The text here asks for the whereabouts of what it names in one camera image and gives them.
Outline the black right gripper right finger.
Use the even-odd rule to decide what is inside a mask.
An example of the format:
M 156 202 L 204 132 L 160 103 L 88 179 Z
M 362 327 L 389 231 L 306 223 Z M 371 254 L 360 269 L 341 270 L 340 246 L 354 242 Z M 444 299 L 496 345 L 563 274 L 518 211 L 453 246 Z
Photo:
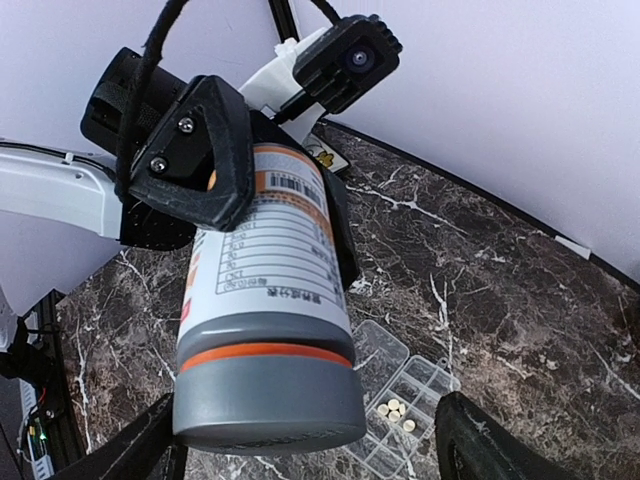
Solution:
M 459 391 L 438 402 L 435 442 L 442 479 L 575 477 L 527 447 Z

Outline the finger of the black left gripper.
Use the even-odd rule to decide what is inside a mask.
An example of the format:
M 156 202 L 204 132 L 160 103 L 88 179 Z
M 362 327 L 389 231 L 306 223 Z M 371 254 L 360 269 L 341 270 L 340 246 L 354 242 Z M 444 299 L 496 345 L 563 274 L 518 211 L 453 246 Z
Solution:
M 312 156 L 302 145 L 280 128 L 265 114 L 250 110 L 251 128 L 254 145 L 270 143 L 292 149 L 303 155 L 305 160 L 318 167 L 324 182 L 331 218 L 331 227 L 335 240 L 337 259 L 341 275 L 342 287 L 348 290 L 359 277 L 359 264 L 356 256 L 355 243 L 352 237 L 348 218 L 348 199 L 344 182 Z
M 250 110 L 218 76 L 198 76 L 134 161 L 129 193 L 201 229 L 228 232 L 255 194 Z

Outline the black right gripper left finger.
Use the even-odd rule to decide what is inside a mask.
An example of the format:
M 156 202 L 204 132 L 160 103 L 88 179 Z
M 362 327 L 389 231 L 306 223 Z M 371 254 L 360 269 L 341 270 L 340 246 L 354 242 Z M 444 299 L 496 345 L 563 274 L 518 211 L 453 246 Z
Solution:
M 183 479 L 188 448 L 172 431 L 174 395 L 168 393 L 98 450 L 53 477 L 64 479 Z

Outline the clear plastic pill organizer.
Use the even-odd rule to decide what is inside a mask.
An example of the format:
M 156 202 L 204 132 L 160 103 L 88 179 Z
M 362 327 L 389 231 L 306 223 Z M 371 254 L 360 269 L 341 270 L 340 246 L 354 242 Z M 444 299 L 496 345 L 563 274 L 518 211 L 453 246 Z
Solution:
M 448 361 L 412 355 L 372 320 L 353 332 L 367 422 L 366 435 L 345 450 L 379 479 L 411 475 L 414 458 L 430 444 L 440 399 L 460 389 Z

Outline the orange pill bottle grey cap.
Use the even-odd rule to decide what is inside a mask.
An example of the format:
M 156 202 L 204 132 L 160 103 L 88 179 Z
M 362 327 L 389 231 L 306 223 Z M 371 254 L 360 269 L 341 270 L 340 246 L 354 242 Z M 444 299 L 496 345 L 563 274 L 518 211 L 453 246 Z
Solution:
M 278 144 L 256 146 L 254 160 L 244 219 L 194 241 L 173 433 L 232 455 L 355 442 L 366 416 L 323 168 Z

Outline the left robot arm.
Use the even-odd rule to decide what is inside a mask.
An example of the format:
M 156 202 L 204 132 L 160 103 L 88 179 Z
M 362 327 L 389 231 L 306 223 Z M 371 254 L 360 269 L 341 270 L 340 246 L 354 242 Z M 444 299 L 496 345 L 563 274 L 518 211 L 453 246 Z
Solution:
M 144 110 L 130 194 L 81 155 L 1 145 L 1 207 L 129 246 L 192 246 L 178 349 L 183 358 L 326 357 L 350 363 L 344 298 L 357 268 L 344 189 L 301 146 L 320 115 L 302 70 L 318 54 L 288 40 L 242 87 L 159 71 Z

